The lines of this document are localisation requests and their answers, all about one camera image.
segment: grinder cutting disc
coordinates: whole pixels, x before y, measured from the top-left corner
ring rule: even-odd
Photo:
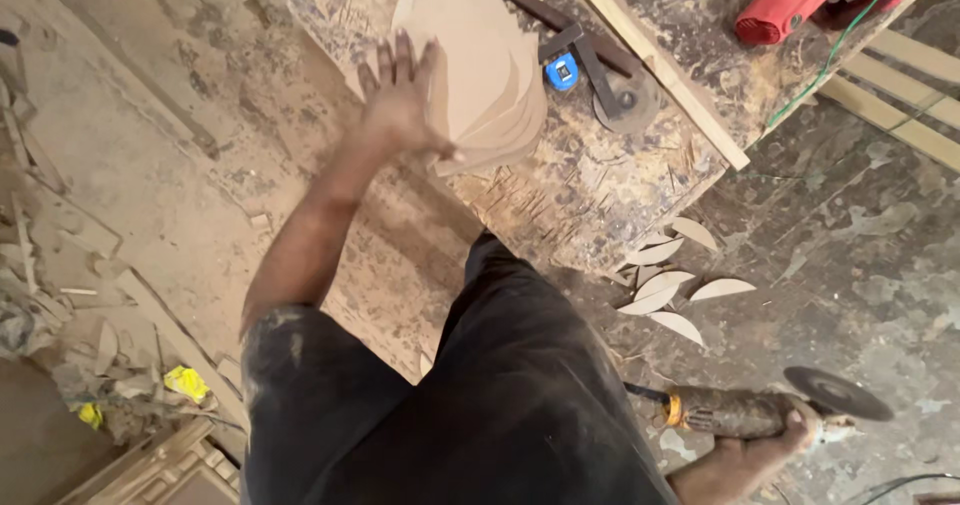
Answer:
[[[868,421],[891,421],[894,413],[882,400],[856,383],[817,368],[790,366],[783,377],[824,407]]]
[[[593,111],[604,127],[618,134],[639,134],[645,131],[660,111],[660,85],[646,69],[638,69],[626,78],[608,72],[606,81],[613,97],[623,108],[623,115],[611,120],[600,105],[600,96],[593,95]]]

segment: stack of mdf pieces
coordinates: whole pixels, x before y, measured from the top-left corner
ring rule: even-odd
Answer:
[[[521,32],[503,0],[398,0],[392,28],[407,31],[417,57],[430,38],[439,43],[427,118],[462,159],[438,160],[437,175],[510,164],[534,151],[547,111],[537,34]],[[375,73],[376,61],[369,52]],[[355,72],[347,84],[363,98]]]

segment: wooden workbench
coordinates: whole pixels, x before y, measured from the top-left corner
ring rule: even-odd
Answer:
[[[606,31],[583,0],[546,0],[585,27]],[[618,0],[671,54],[704,96],[713,97],[744,149],[766,122],[810,83],[839,33],[805,23],[781,45],[742,45],[733,31],[750,0]],[[831,71],[858,52],[914,0],[862,21],[847,35]],[[389,33],[396,0],[290,0],[294,17],[345,72]],[[549,32],[510,4],[526,29]],[[594,117],[586,80],[548,90],[550,109],[534,154],[509,167],[455,175],[446,185],[515,253],[534,263],[604,274],[645,233],[679,213],[723,175],[726,164],[663,94],[643,136],[607,131]],[[748,155],[762,155],[751,148]]]

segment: yellow plastic bag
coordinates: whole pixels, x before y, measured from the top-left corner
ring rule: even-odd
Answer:
[[[198,404],[210,392],[210,387],[204,382],[204,378],[200,377],[197,370],[183,366],[177,366],[168,371],[163,376],[163,384],[172,391],[190,397]]]
[[[100,407],[93,402],[86,402],[76,410],[77,417],[84,423],[90,425],[90,428],[99,430],[104,423],[104,414],[100,412]]]

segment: person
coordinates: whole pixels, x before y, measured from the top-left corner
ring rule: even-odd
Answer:
[[[395,45],[395,55],[378,45],[379,82],[359,67],[362,119],[246,294],[246,502],[719,505],[807,446],[794,412],[779,437],[718,438],[660,475],[593,330],[489,231],[470,249],[436,363],[415,386],[320,311],[378,170],[403,152],[455,153],[426,124],[436,41],[418,61],[403,31]]]

